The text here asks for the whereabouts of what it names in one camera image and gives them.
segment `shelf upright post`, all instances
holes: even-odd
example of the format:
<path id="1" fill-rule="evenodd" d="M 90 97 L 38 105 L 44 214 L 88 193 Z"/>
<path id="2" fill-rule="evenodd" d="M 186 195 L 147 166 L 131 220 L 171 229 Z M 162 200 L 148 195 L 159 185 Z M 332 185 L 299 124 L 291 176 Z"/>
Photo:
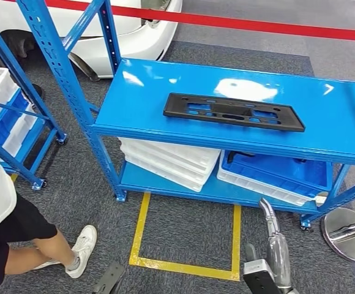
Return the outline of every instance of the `shelf upright post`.
<path id="1" fill-rule="evenodd" d="M 107 152 L 102 139 L 91 127 L 91 125 L 94 123 L 94 118 L 89 109 L 89 103 L 85 100 L 73 66 L 67 57 L 70 52 L 66 51 L 62 44 L 62 41 L 57 34 L 54 22 L 52 22 L 45 1 L 17 0 L 17 2 L 58 85 L 68 101 L 80 128 L 88 140 L 90 146 L 96 155 L 96 158 L 107 175 L 109 183 L 113 188 L 116 199 L 125 201 L 125 191 L 119 187 L 119 176 Z M 116 70 L 120 61 L 120 54 L 119 53 L 119 49 L 117 49 L 116 32 L 115 31 L 115 25 L 112 19 L 110 7 L 111 5 L 109 0 L 94 0 L 91 2 L 79 17 L 73 28 L 70 30 L 69 33 L 70 36 L 67 36 L 65 40 L 70 40 L 70 44 L 76 42 L 82 32 L 85 30 L 85 27 L 89 23 L 95 13 L 98 12 L 99 15 L 102 15 L 101 21 L 103 24 L 103 30 L 104 32 L 109 31 L 110 36 L 112 36 L 112 38 L 106 39 L 106 35 L 104 35 L 104 39 L 106 39 L 106 43 L 111 43 L 110 45 L 109 44 L 107 48 L 109 48 L 109 54 L 111 60 L 116 60 L 111 63 L 113 70 Z"/>

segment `shelf tier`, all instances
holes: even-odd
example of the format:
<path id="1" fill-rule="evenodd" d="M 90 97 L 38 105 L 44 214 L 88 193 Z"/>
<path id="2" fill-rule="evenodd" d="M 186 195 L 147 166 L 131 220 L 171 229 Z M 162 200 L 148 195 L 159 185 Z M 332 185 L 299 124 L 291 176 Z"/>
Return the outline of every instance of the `shelf tier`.
<path id="1" fill-rule="evenodd" d="M 276 210 L 291 211 L 300 214 L 317 213 L 317 207 L 315 201 L 306 202 L 303 206 L 296 206 L 220 181 L 217 178 L 217 168 L 213 170 L 209 179 L 202 188 L 202 191 L 194 192 L 143 168 L 137 167 L 136 165 L 130 164 L 129 162 L 125 162 L 121 171 L 120 186 L 125 190 L 151 192 L 153 194 L 252 207 L 258 207 L 259 200 L 261 197 L 264 197 Z"/>
<path id="2" fill-rule="evenodd" d="M 291 105 L 306 130 L 165 117 L 171 92 Z M 101 135 L 355 164 L 355 82 L 123 59 L 92 128 Z"/>

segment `blue steel shelving rack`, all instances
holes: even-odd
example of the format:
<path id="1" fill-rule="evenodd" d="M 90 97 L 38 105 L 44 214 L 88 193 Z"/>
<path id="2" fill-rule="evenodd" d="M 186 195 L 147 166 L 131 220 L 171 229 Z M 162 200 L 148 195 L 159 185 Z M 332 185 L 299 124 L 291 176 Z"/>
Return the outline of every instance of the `blue steel shelving rack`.
<path id="1" fill-rule="evenodd" d="M 40 113 L 31 113 L 28 111 L 20 110 L 15 107 L 0 104 L 1 108 L 6 108 L 9 111 L 17 111 L 37 117 L 35 124 L 27 134 L 18 153 L 13 157 L 6 150 L 0 146 L 0 158 L 4 160 L 1 162 L 2 167 L 8 173 L 17 173 L 32 184 L 32 189 L 40 190 L 47 184 L 45 179 L 39 178 L 35 175 L 39 168 L 44 155 L 47 152 L 51 142 L 56 137 L 59 144 L 64 144 L 67 134 L 64 133 L 54 117 L 44 104 L 40 96 L 32 86 L 27 78 L 26 74 L 21 69 L 20 64 L 14 56 L 6 46 L 5 41 L 0 36 L 0 58 L 3 63 L 9 69 L 10 73 L 14 78 L 18 85 L 27 94 Z M 35 145 L 40 134 L 48 127 L 48 134 L 38 155 L 34 159 L 32 166 L 28 169 L 24 165 L 25 159 L 29 155 L 30 150 Z"/>
<path id="2" fill-rule="evenodd" d="M 333 189 L 320 207 L 314 201 L 295 206 L 267 198 L 275 209 L 301 214 L 303 228 L 355 199 L 355 186 L 338 193 L 350 165 L 355 164 L 355 82 L 122 59 L 110 0 L 94 0 L 63 41 L 43 0 L 17 0 L 17 3 L 119 201 L 125 200 L 127 190 L 135 190 L 258 206 L 262 195 L 218 181 L 215 171 L 199 193 L 128 162 L 124 162 L 118 175 L 101 135 L 343 163 Z M 97 13 L 114 74 L 99 110 L 85 100 L 67 57 Z M 306 125 L 306 131 L 281 132 L 162 115 L 170 92 L 214 96 L 222 94 L 224 82 L 232 85 L 240 80 L 277 89 L 277 95 L 264 101 L 292 105 Z M 96 119 L 91 110 L 97 114 Z M 347 131 L 350 136 L 345 138 Z"/>

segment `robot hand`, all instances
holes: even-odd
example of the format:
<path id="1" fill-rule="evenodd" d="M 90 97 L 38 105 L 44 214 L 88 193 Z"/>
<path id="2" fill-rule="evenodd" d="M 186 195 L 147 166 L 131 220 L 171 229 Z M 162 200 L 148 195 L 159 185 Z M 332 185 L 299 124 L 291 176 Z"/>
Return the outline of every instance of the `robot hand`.
<path id="1" fill-rule="evenodd" d="M 288 244 L 285 237 L 279 232 L 273 207 L 264 198 L 261 199 L 259 206 L 265 214 L 269 233 L 266 260 L 258 259 L 254 246 L 248 244 L 246 254 L 248 262 L 245 264 L 245 281 L 254 294 L 298 294 L 291 287 Z"/>

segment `red line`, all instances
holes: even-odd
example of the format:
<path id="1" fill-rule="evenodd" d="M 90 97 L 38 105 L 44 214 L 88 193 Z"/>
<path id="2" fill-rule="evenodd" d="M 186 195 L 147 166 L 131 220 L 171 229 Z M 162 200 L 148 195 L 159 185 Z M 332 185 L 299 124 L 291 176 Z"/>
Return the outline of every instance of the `red line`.
<path id="1" fill-rule="evenodd" d="M 67 0 L 45 0 L 48 7 L 72 10 L 85 10 L 88 3 Z M 273 32 L 308 37 L 355 40 L 355 29 L 322 28 L 299 24 L 270 23 L 268 21 L 242 20 L 238 18 L 214 17 L 192 13 L 166 12 L 161 10 L 112 6 L 115 15 L 139 17 L 150 20 L 167 20 L 192 25 L 215 26 L 218 28 L 243 29 L 247 31 Z"/>

